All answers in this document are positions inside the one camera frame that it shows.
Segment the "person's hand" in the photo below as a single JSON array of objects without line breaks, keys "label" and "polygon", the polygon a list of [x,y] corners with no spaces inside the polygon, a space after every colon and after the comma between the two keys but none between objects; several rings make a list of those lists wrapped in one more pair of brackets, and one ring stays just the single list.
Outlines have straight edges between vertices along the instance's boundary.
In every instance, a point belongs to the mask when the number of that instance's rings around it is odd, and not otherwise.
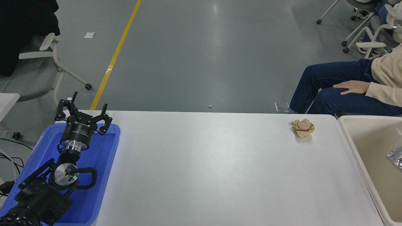
[{"label": "person's hand", "polygon": [[366,92],[368,91],[370,84],[371,83],[364,81],[351,80],[334,84],[333,88],[345,89],[345,91],[340,92],[341,95],[352,94],[352,93],[365,95]]}]

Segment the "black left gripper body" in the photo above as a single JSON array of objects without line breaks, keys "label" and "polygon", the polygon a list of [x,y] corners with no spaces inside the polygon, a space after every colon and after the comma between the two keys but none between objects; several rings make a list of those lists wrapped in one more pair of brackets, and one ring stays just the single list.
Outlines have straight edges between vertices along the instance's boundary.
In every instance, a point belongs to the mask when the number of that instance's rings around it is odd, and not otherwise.
[{"label": "black left gripper body", "polygon": [[67,118],[66,128],[60,139],[60,144],[67,147],[73,141],[83,144],[83,148],[89,148],[96,123],[92,121],[90,115],[71,115]]}]

